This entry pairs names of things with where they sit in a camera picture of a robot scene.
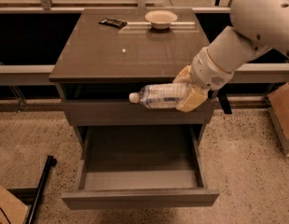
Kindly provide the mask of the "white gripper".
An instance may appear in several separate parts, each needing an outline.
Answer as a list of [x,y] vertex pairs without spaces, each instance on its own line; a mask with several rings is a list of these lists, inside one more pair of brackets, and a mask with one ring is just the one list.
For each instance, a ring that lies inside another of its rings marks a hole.
[[218,91],[224,87],[234,74],[220,68],[211,58],[206,47],[193,58],[191,65],[185,66],[173,83],[191,83],[200,86],[190,88],[186,97],[176,106],[182,112],[190,112],[208,99],[208,90]]

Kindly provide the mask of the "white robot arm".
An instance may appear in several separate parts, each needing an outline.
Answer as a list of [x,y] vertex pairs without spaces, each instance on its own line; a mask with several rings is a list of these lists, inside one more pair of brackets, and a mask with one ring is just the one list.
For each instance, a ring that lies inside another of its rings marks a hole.
[[218,91],[245,63],[271,49],[289,59],[289,0],[233,0],[231,24],[175,77],[189,91],[176,109],[189,112]]

